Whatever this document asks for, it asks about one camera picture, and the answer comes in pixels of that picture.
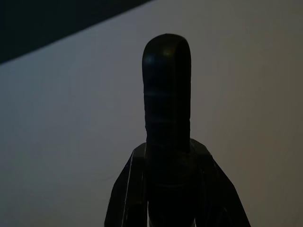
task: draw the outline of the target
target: white wall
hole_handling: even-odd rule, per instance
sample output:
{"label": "white wall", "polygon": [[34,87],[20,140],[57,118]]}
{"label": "white wall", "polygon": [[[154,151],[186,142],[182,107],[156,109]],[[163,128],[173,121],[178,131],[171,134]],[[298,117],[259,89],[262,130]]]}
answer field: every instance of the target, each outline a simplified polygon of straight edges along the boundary
{"label": "white wall", "polygon": [[141,57],[163,33],[192,52],[193,138],[252,226],[303,226],[303,11],[297,0],[148,3],[0,66],[0,226],[103,226],[145,140]]}

